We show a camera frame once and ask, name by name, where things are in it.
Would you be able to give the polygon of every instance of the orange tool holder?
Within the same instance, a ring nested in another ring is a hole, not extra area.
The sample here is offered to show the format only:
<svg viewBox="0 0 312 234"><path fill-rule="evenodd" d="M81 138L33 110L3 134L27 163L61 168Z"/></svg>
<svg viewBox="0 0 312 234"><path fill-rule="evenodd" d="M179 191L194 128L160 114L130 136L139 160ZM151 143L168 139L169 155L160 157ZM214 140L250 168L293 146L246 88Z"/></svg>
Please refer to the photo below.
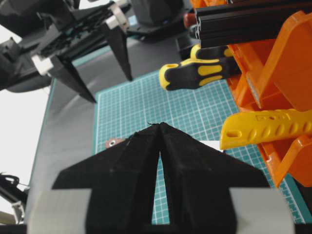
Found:
<svg viewBox="0 0 312 234"><path fill-rule="evenodd" d="M290 16L276 39L228 47L242 72L227 80L240 111L312 109L312 13ZM312 119L307 126L312 127ZM312 186L311 136L261 143L258 148L276 187L287 173Z"/></svg>
<svg viewBox="0 0 312 234"><path fill-rule="evenodd" d="M193 8L226 4L226 0L190 0Z"/></svg>

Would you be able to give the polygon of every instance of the black fabric surface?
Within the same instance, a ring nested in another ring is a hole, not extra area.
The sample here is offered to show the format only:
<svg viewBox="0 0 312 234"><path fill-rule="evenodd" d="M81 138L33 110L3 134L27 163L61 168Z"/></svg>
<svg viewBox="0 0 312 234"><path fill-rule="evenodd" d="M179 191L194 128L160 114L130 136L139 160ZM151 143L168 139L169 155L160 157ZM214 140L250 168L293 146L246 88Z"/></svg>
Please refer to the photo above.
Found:
<svg viewBox="0 0 312 234"><path fill-rule="evenodd" d="M179 62L176 37L155 41L128 39L129 59L134 77ZM78 67L83 81L97 91L127 82L113 53L107 52ZM51 189L59 172L92 155L95 106L64 84L56 82L51 105L46 110L30 180L26 222L39 195Z"/></svg>

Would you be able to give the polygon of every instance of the screwdriver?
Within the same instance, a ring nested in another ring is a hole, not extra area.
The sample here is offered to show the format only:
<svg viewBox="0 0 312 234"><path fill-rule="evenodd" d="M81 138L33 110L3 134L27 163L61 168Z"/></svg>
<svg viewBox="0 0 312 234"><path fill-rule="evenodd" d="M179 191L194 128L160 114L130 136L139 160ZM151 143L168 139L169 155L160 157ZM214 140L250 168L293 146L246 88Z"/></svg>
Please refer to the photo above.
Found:
<svg viewBox="0 0 312 234"><path fill-rule="evenodd" d="M240 73L234 57L218 59L189 58L181 64L162 66L159 71L160 86L167 91L197 89L215 80L227 79Z"/></svg>
<svg viewBox="0 0 312 234"><path fill-rule="evenodd" d="M215 59L232 56L230 49L226 45L201 49L200 45L197 44L191 49L191 59Z"/></svg>

